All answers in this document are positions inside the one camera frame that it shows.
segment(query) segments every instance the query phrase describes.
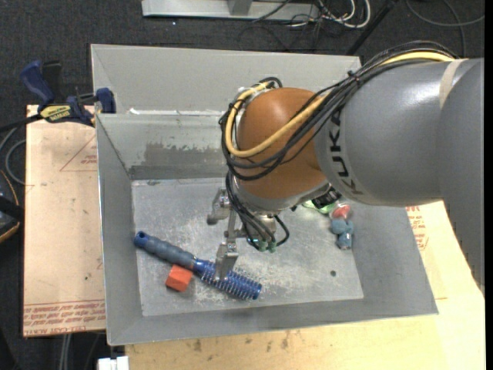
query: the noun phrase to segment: black cable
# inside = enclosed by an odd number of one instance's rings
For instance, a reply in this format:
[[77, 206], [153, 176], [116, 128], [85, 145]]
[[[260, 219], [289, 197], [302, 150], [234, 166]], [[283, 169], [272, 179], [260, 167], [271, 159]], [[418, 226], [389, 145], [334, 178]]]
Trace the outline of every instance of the black cable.
[[277, 223], [283, 228], [284, 230], [284, 238], [279, 241], [276, 244], [276, 247], [279, 247], [280, 245], [283, 245], [289, 238], [290, 238], [290, 231], [287, 229], [287, 226], [284, 224], [284, 222], [279, 218], [278, 215], [275, 215], [274, 218], [276, 219]]
[[283, 51], [285, 51], [285, 52], [290, 51], [289, 46], [282, 39], [280, 39], [280, 37], [275, 32], [273, 32], [271, 29], [269, 29], [263, 25], [248, 25], [244, 29], [242, 29], [240, 31], [240, 33], [238, 33], [238, 35], [236, 36], [236, 43], [238, 44], [238, 46], [240, 47], [240, 49], [242, 51], [244, 51], [245, 49], [242, 46], [241, 41], [240, 41], [241, 36], [244, 34], [244, 32], [246, 32], [247, 30], [251, 30], [251, 29], [259, 29], [259, 30], [265, 31], [266, 33], [270, 34], [277, 41], [277, 43], [283, 47]]
[[459, 27], [459, 32], [461, 33], [461, 42], [462, 42], [462, 57], [465, 58], [466, 56], [466, 46], [465, 46], [465, 33], [464, 33], [464, 25], [461, 24], [461, 19], [459, 18], [459, 15], [457, 12], [454, 10], [454, 7], [451, 6], [451, 4], [447, 1], [444, 0], [445, 5], [450, 9], [452, 15], [454, 16], [455, 20], [457, 21], [458, 27]]
[[7, 174], [16, 182], [20, 183], [21, 185], [25, 185], [25, 182], [18, 178], [13, 172], [12, 169], [10, 168], [10, 156], [12, 153], [22, 144], [25, 144], [25, 140], [20, 140], [17, 143], [15, 143], [13, 146], [11, 146], [10, 150], [8, 150], [7, 155], [5, 155], [5, 168], [7, 170]]
[[288, 3], [292, 2], [293, 0], [286, 0], [285, 2], [281, 3], [277, 8], [275, 8], [274, 10], [272, 10], [271, 12], [265, 14], [265, 15], [262, 15], [260, 16], [259, 18], [257, 19], [254, 19], [252, 22], [255, 23], [255, 22], [260, 22], [260, 21], [263, 21], [264, 19], [267, 19], [269, 18], [270, 16], [274, 15], [275, 13], [279, 12], [283, 7], [285, 7]]
[[473, 20], [467, 21], [467, 22], [459, 22], [459, 23], [441, 23], [441, 22], [435, 22], [435, 21], [432, 21], [432, 20], [430, 20], [428, 18], [425, 18], [424, 16], [422, 16], [418, 12], [416, 12], [414, 10], [414, 8], [411, 7], [411, 3], [409, 2], [409, 0], [406, 0], [406, 4], [407, 4], [407, 7], [409, 8], [409, 10], [414, 15], [416, 15], [419, 19], [421, 19], [422, 21], [425, 21], [426, 23], [429, 23], [431, 25], [435, 25], [435, 26], [443, 26], [443, 27], [447, 27], [447, 28], [455, 28], [455, 27], [460, 27], [460, 26], [473, 25], [473, 24], [478, 23], [480, 21], [483, 21], [485, 19], [485, 14], [483, 14], [479, 18], [476, 18], [476, 19], [473, 19]]
[[[260, 179], [261, 177], [265, 177], [268, 173], [270, 173], [272, 170], [274, 170], [277, 166], [282, 163], [284, 157], [286, 156], [287, 151], [294, 146], [297, 142], [300, 141], [301, 138], [308, 132], [308, 130], [311, 130], [317, 122], [320, 121], [320, 112], [323, 112], [323, 114], [331, 113], [336, 110], [336, 108], [339, 105], [344, 104], [344, 100], [346, 100], [349, 96], [352, 95], [353, 92], [355, 92], [364, 82], [368, 81], [369, 79], [373, 78], [373, 76], [378, 75], [380, 72], [392, 69], [397, 66], [402, 66], [406, 64], [415, 64], [418, 62], [429, 62], [429, 60], [426, 59], [407, 59], [404, 61], [397, 61], [393, 63], [388, 63], [383, 66], [380, 66], [380, 64], [386, 60], [389, 60], [389, 58], [393, 56], [398, 56], [403, 53], [411, 53], [411, 52], [423, 52], [423, 51], [433, 51], [433, 52], [441, 52], [442, 54], [445, 54], [446, 56], [452, 57], [451, 53], [449, 51], [445, 51], [442, 48], [435, 49], [439, 44], [436, 42], [412, 42], [408, 43], [407, 46], [413, 45], [414, 48], [412, 49], [404, 49], [403, 45], [399, 45], [397, 47], [394, 47], [392, 49], [389, 49], [386, 52], [383, 52], [379, 55], [376, 55], [373, 59], [371, 59], [366, 65], [364, 65], [360, 70], [357, 71], [357, 73], [353, 73], [352, 76], [349, 76], [348, 78], [344, 79], [343, 81], [339, 82], [339, 84], [336, 84], [336, 89], [333, 90], [329, 97], [327, 97], [327, 100], [322, 102], [319, 106], [319, 108], [310, 116], [304, 124], [302, 124], [292, 135], [292, 137], [288, 140], [287, 144], [285, 147], [275, 153], [274, 155], [266, 158], [265, 160], [262, 160], [261, 162], [255, 162], [251, 163], [250, 165], [246, 164], [241, 164], [238, 163], [234, 160], [229, 155], [229, 152], [227, 151], [225, 145], [224, 145], [224, 137], [222, 140], [223, 143], [223, 152], [226, 157], [226, 164], [228, 165], [231, 173], [235, 175], [236, 177], [240, 178], [241, 180], [256, 180]], [[251, 175], [251, 176], [244, 176], [243, 174], [239, 173], [235, 167], [239, 168], [254, 168], [254, 167], [260, 167], [263, 166], [265, 168], [264, 171], [261, 173]]]
[[371, 21], [367, 28], [361, 33], [357, 38], [356, 42], [347, 50], [345, 55], [354, 55], [356, 51], [363, 45], [365, 40], [370, 36], [370, 34], [375, 30], [378, 24], [385, 18], [385, 16], [390, 12], [390, 10], [397, 4], [399, 0], [387, 0], [381, 10], [374, 16], [373, 21]]
[[39, 114], [36, 114], [36, 115], [30, 116], [29, 118], [24, 118], [24, 119], [9, 123], [8, 125], [4, 125], [4, 126], [0, 127], [0, 133], [5, 132], [6, 130], [9, 130], [9, 129], [17, 128], [17, 127], [20, 127], [22, 125], [26, 125], [26, 124], [31, 123], [31, 122], [35, 122], [35, 121], [40, 120], [40, 119], [43, 119], [43, 117]]
[[98, 343], [99, 337], [101, 337], [101, 334], [96, 333], [96, 338], [94, 338], [94, 341], [92, 342], [91, 348], [89, 349], [89, 353], [87, 354], [86, 364], [84, 365], [83, 370], [88, 370], [88, 368], [89, 368], [89, 363], [92, 360], [92, 354], [94, 353], [94, 350], [96, 349], [96, 345]]

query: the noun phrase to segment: gray bin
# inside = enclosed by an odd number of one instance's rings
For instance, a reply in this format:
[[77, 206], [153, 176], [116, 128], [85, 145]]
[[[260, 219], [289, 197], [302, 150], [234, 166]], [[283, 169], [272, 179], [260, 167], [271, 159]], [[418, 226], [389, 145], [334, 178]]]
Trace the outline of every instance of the gray bin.
[[96, 124], [111, 345], [437, 312], [402, 208], [352, 203], [352, 251], [337, 248], [324, 215], [284, 211], [291, 237], [275, 254], [239, 240], [238, 266], [263, 284], [256, 301], [198, 278], [172, 291], [170, 265], [132, 243], [144, 230], [214, 258], [226, 229], [206, 224], [226, 174], [217, 121], [237, 88], [278, 76], [316, 91], [356, 69], [356, 58], [93, 45], [92, 66], [94, 88], [109, 87], [117, 100], [117, 114]]

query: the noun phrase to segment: blue clamp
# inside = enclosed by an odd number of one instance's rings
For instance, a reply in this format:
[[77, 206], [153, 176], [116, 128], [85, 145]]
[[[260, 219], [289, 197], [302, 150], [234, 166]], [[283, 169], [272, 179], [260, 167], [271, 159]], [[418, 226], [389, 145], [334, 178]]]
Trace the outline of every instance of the blue clamp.
[[86, 110], [85, 105], [99, 103], [95, 113], [115, 113], [116, 103], [111, 90], [101, 88], [96, 94], [68, 96], [64, 103], [56, 103], [57, 95], [52, 91], [49, 82], [43, 77], [42, 63], [39, 60], [29, 63], [21, 71], [21, 80], [34, 94], [41, 98], [38, 115], [50, 123], [79, 122], [94, 126], [94, 113]]

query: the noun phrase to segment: cardboard sheet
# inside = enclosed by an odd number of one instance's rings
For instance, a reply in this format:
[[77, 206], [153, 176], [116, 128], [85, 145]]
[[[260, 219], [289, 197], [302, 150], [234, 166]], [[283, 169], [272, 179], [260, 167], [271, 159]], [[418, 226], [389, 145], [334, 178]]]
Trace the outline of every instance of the cardboard sheet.
[[97, 178], [94, 128], [27, 125], [25, 337], [106, 326]]

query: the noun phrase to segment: wire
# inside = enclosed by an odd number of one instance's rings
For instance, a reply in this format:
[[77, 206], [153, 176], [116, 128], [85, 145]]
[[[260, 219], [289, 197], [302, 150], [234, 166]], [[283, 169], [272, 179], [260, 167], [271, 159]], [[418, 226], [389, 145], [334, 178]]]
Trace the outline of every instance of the wire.
[[460, 25], [461, 24], [461, 19], [459, 18], [458, 13], [454, 10], [454, 7], [451, 6], [451, 4], [447, 1], [444, 0], [445, 5], [450, 9], [452, 15], [454, 16], [455, 20], [459, 24], [459, 32], [461, 33], [461, 42], [462, 42], [462, 56], [466, 56], [466, 46], [465, 46], [465, 33], [464, 33], [464, 26]]
[[[406, 60], [406, 59], [430, 59], [430, 60], [438, 60], [438, 61], [450, 61], [452, 58], [447, 57], [445, 55], [442, 55], [440, 53], [436, 52], [410, 52], [410, 53], [405, 53], [401, 54], [399, 56], [395, 56], [393, 58], [390, 58], [389, 60], [382, 62], [381, 64], [388, 64], [392, 62], [397, 62], [400, 60]], [[228, 115], [228, 120], [226, 121], [226, 148], [228, 151], [237, 157], [252, 157], [255, 156], [264, 150], [266, 150], [269, 146], [271, 146], [273, 143], [278, 141], [282, 136], [284, 136], [286, 133], [290, 132], [293, 130], [295, 126], [300, 125], [303, 121], [305, 121], [312, 113], [314, 113], [320, 105], [326, 100], [326, 98], [319, 98], [318, 100], [315, 100], [313, 103], [311, 103], [306, 109], [303, 111], [299, 112], [292, 120], [290, 120], [286, 125], [278, 129], [274, 134], [272, 134], [269, 138], [265, 139], [262, 143], [254, 146], [253, 148], [250, 148], [249, 150], [238, 150], [237, 148], [234, 147], [231, 139], [232, 139], [232, 128], [233, 128], [233, 121], [236, 118], [237, 113], [239, 112], [239, 109], [242, 106], [242, 103], [235, 102], [234, 105], [236, 108], [233, 108], [230, 111]]]
[[409, 0], [406, 0], [406, 5], [409, 8], [409, 10], [414, 15], [416, 15], [419, 19], [421, 19], [422, 21], [425, 21], [427, 23], [430, 23], [431, 25], [435, 25], [435, 26], [443, 26], [443, 27], [455, 28], [455, 27], [460, 27], [460, 26], [473, 25], [473, 24], [478, 23], [478, 22], [480, 22], [480, 21], [482, 21], [482, 20], [485, 19], [485, 14], [483, 14], [479, 18], [476, 18], [476, 19], [473, 19], [473, 20], [467, 21], [467, 22], [460, 22], [460, 23], [441, 23], [441, 22], [435, 22], [435, 21], [432, 21], [432, 20], [430, 20], [428, 18], [425, 18], [424, 16], [422, 16], [418, 12], [416, 12], [414, 10], [414, 8], [411, 7], [411, 3], [409, 2]]
[[[314, 109], [313, 113], [308, 114], [308, 117], [304, 120], [304, 122], [300, 122], [301, 124], [296, 130], [294, 130], [294, 133], [291, 135], [288, 141], [285, 142], [283, 148], [275, 152], [274, 155], [271, 155], [263, 160], [255, 161], [253, 163], [250, 160], [250, 163], [245, 163], [244, 159], [242, 159], [241, 162], [236, 160], [236, 156], [231, 153], [226, 146], [226, 137], [230, 136], [231, 134], [226, 134], [228, 132], [226, 131], [226, 124], [224, 123], [224, 121], [226, 120], [226, 118], [228, 120], [231, 119], [231, 116], [236, 115], [240, 108], [243, 107], [243, 105], [237, 104], [235, 111], [232, 111], [230, 109], [223, 115], [220, 120], [222, 130], [221, 146], [223, 154], [226, 158], [226, 165], [228, 166], [229, 171], [240, 180], [258, 180], [262, 177], [265, 177], [268, 173], [272, 172], [275, 168], [277, 168], [280, 164], [284, 162], [287, 152], [293, 146], [298, 144], [301, 140], [304, 140], [304, 142], [306, 142], [304, 137], [316, 125], [324, 125], [325, 122], [336, 113], [336, 111], [344, 107], [346, 101], [363, 84], [365, 84], [365, 82], [379, 75], [381, 72], [402, 65], [430, 61], [449, 62], [456, 58], [457, 56], [453, 52], [446, 49], [444, 46], [436, 42], [421, 40], [398, 45], [392, 49], [388, 49], [379, 53], [370, 61], [365, 63], [356, 72], [349, 72], [346, 79], [343, 79], [338, 84], [329, 86], [326, 89], [322, 89], [322, 91], [315, 93], [309, 100], [305, 102], [303, 106], [300, 107], [297, 114], [284, 127], [289, 127], [288, 125], [290, 125], [296, 118], [298, 118], [299, 116], [304, 116], [306, 111], [311, 111], [311, 107], [313, 107], [314, 103], [318, 103], [321, 99], [323, 100], [323, 102], [319, 104], [318, 108]], [[330, 90], [330, 92], [326, 96], [315, 100], [317, 96], [327, 90]], [[263, 170], [259, 173], [255, 173], [254, 175], [244, 175], [237, 170], [238, 168], [253, 169], [257, 167], [262, 167]]]
[[262, 15], [260, 16], [259, 18], [257, 19], [254, 19], [252, 22], [260, 22], [260, 21], [263, 21], [264, 19], [267, 19], [269, 18], [270, 16], [274, 15], [275, 13], [279, 12], [283, 7], [285, 7], [288, 3], [292, 2], [293, 0], [286, 0], [284, 3], [282, 3], [281, 5], [279, 5], [276, 9], [274, 9], [273, 11], [265, 14], [265, 15]]
[[332, 18], [331, 16], [326, 17], [325, 15], [322, 17], [324, 19], [330, 19], [331, 21], [340, 23], [342, 26], [350, 28], [350, 29], [361, 29], [366, 26], [371, 20], [371, 6], [369, 0], [363, 0], [366, 8], [366, 19], [362, 23], [358, 23], [356, 25], [352, 25], [347, 23], [346, 18]]
[[72, 340], [72, 335], [67, 337], [67, 345], [65, 347], [65, 356], [63, 358], [63, 370], [69, 370], [69, 348], [70, 341]]
[[63, 335], [63, 339], [62, 339], [62, 351], [60, 352], [59, 370], [63, 370], [63, 362], [64, 362], [64, 357], [65, 357], [65, 347], [67, 345], [67, 336], [68, 335]]
[[96, 349], [96, 345], [98, 343], [99, 337], [101, 337], [101, 334], [96, 333], [96, 338], [92, 342], [91, 348], [89, 349], [89, 353], [87, 354], [86, 364], [84, 365], [84, 368], [82, 370], [87, 370], [89, 368], [89, 363], [92, 360], [92, 354], [94, 353], [94, 350]]
[[20, 183], [21, 185], [25, 185], [25, 182], [18, 178], [11, 170], [10, 168], [10, 156], [12, 153], [22, 144], [25, 143], [25, 140], [20, 140], [17, 143], [15, 143], [10, 150], [8, 150], [7, 155], [5, 155], [5, 169], [7, 170], [7, 174], [16, 182]]

